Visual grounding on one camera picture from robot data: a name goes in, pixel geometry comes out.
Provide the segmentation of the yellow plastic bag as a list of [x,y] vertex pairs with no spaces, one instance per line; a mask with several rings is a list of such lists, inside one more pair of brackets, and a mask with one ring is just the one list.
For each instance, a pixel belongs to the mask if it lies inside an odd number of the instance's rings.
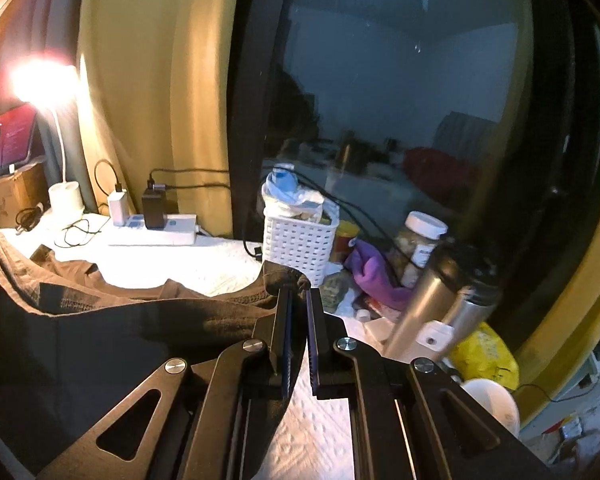
[[465,382],[484,378],[510,391],[519,387],[519,367],[512,352],[486,322],[459,342],[448,359]]

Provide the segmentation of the steel thermos bottle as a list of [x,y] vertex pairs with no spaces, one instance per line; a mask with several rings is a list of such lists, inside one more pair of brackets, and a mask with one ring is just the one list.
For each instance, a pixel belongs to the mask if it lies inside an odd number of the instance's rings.
[[441,361],[493,312],[501,298],[496,266],[460,242],[434,248],[413,295],[382,348],[386,359]]

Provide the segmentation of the black charger plug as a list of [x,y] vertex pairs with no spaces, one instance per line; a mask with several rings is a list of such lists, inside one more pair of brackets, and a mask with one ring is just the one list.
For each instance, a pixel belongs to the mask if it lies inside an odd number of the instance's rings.
[[142,195],[145,226],[148,230],[162,230],[166,226],[166,192],[146,188]]

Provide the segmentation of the tablet with red screen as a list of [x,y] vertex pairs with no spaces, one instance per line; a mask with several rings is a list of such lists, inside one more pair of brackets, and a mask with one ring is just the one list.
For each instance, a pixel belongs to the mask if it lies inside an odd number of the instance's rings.
[[0,115],[0,174],[42,154],[34,106],[23,104]]

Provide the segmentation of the white charger plug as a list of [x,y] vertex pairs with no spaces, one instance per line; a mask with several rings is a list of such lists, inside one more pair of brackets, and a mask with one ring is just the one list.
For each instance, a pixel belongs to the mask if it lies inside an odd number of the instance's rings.
[[116,188],[107,198],[109,217],[114,226],[125,226],[129,218],[128,193],[124,188]]

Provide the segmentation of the clear jar white lid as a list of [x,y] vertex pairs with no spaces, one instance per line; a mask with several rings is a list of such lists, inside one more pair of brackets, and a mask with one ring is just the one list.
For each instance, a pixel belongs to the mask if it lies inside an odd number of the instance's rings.
[[447,232],[448,226],[431,214],[417,210],[408,214],[389,252],[389,260],[403,287],[415,286],[431,253]]

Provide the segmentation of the purple cloth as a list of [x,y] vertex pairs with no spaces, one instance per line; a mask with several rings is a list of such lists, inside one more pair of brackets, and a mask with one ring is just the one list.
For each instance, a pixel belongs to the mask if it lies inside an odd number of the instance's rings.
[[386,307],[404,311],[412,298],[412,292],[391,281],[391,266],[373,245],[357,240],[347,256],[344,267],[352,275],[358,288]]

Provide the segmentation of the brown t-shirt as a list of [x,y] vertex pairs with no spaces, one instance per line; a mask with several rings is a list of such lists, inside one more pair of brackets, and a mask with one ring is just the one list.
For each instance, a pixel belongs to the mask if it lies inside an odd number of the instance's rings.
[[178,282],[107,284],[87,261],[25,256],[0,229],[0,442],[37,474],[166,360],[216,358],[274,313],[278,292],[306,296],[299,271],[266,262],[214,297]]

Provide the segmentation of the cardboard box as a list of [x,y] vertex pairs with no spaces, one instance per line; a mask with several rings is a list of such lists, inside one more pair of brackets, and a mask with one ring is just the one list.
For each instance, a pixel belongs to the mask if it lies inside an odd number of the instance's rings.
[[48,203],[48,185],[42,162],[34,162],[0,177],[0,227],[14,228],[20,211]]

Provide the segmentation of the white desk lamp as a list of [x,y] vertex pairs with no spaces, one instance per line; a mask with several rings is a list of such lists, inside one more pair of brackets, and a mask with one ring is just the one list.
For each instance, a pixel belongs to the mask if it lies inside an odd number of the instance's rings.
[[58,58],[30,55],[12,66],[8,80],[14,97],[31,104],[55,133],[60,149],[60,180],[48,188],[48,197],[54,221],[65,228],[84,213],[79,182],[68,175],[67,147],[60,122],[60,114],[68,112],[76,102],[78,72]]

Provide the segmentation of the yellow curtain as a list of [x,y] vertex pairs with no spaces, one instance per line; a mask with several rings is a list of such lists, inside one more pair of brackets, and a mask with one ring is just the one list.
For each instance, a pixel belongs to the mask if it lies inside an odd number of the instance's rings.
[[114,164],[135,207],[169,169],[178,210],[233,233],[227,79],[236,0],[82,0],[78,58],[84,156]]

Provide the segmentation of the white power strip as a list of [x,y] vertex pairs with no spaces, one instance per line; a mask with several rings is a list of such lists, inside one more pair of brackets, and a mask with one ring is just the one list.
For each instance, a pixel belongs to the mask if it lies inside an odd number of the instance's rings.
[[104,232],[111,246],[193,246],[197,236],[196,214],[168,214],[161,229],[148,229],[142,214],[133,214],[123,226]]

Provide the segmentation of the white plastic basket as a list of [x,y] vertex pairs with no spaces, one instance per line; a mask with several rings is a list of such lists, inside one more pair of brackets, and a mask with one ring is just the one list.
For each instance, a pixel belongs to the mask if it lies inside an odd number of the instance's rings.
[[302,272],[320,286],[332,253],[339,206],[314,184],[303,184],[294,165],[274,165],[261,185],[263,258]]

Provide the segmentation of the white bear mug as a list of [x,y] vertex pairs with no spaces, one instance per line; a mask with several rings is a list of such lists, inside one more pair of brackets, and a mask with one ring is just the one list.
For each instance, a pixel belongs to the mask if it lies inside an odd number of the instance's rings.
[[503,386],[491,379],[475,378],[464,382],[462,388],[514,437],[519,437],[518,406],[513,396]]

